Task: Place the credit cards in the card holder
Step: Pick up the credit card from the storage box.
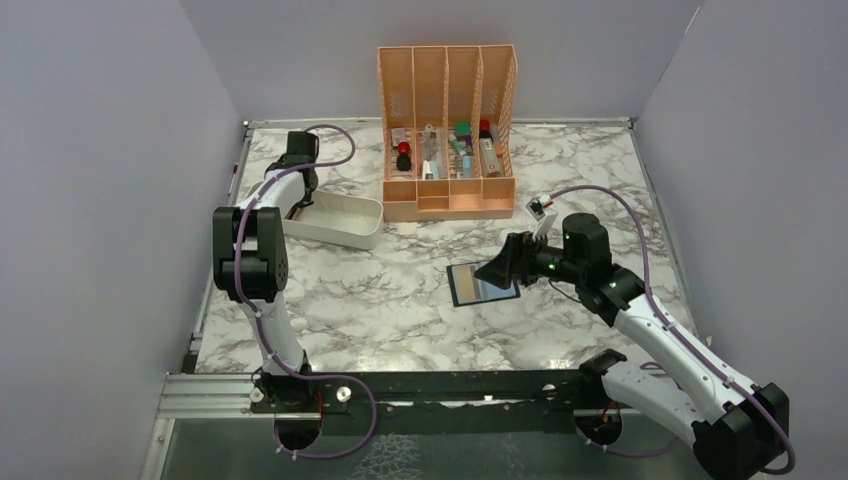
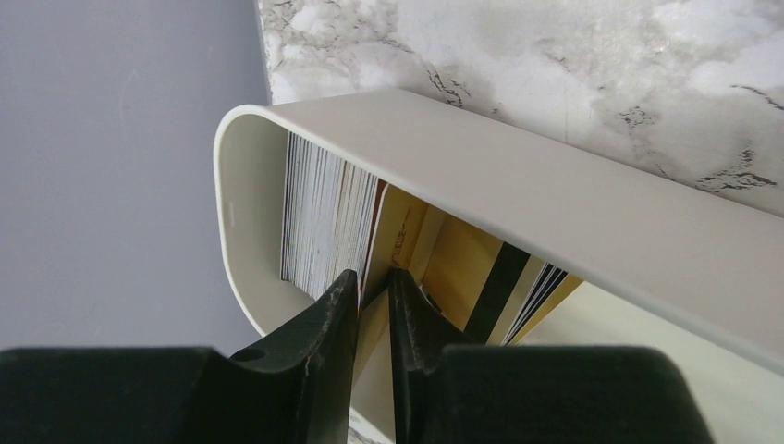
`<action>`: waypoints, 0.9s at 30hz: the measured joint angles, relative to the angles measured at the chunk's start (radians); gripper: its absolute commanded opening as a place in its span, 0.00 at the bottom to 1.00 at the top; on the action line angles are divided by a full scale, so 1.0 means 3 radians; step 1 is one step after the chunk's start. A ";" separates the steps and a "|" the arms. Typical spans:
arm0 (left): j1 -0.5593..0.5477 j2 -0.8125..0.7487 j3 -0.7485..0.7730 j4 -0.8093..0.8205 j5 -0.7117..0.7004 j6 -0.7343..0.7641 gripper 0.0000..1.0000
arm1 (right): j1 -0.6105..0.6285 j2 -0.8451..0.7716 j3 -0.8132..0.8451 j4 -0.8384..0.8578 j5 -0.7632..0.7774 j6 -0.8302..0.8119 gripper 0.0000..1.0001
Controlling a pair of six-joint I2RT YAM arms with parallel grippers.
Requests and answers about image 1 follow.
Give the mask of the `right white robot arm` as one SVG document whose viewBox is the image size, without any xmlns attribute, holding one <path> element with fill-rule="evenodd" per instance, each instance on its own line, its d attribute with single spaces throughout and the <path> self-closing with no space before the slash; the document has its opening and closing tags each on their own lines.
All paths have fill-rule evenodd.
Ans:
<svg viewBox="0 0 848 480">
<path fill-rule="evenodd" d="M 587 310 L 640 345 L 671 379 L 605 352 L 580 368 L 585 404 L 611 399 L 638 410 L 690 447 L 713 479 L 748 479 L 790 453 L 789 399 L 780 387 L 758 386 L 673 321 L 642 278 L 613 262 L 596 216 L 571 214 L 562 229 L 560 248 L 531 232 L 509 234 L 474 276 L 498 288 L 540 278 L 573 285 Z"/>
</svg>

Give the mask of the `white plastic tray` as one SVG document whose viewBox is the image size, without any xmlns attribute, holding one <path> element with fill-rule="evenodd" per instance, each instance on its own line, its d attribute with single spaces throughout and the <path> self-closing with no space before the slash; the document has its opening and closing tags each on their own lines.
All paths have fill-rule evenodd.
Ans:
<svg viewBox="0 0 848 480">
<path fill-rule="evenodd" d="M 317 190 L 313 204 L 282 220 L 287 236 L 359 250 L 372 250 L 382 239 L 383 204 L 374 199 Z"/>
</svg>

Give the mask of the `black leather card holder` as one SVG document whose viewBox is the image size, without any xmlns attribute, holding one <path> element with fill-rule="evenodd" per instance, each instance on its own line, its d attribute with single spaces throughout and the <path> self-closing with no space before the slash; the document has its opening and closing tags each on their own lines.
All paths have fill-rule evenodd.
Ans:
<svg viewBox="0 0 848 480">
<path fill-rule="evenodd" d="M 454 307 L 466 307 L 483 303 L 517 299 L 521 297 L 516 283 L 501 289 L 477 279 L 474 274 L 484 265 L 483 261 L 448 265 L 448 285 Z"/>
</svg>

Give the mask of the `gold credit card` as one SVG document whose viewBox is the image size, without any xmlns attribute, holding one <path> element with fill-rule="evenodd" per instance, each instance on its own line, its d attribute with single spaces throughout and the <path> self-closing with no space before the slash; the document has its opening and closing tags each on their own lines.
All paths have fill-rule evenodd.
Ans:
<svg viewBox="0 0 848 480">
<path fill-rule="evenodd" d="M 468 272 L 458 274 L 455 282 L 459 303 L 468 304 L 481 299 L 480 285 L 473 274 Z"/>
</svg>

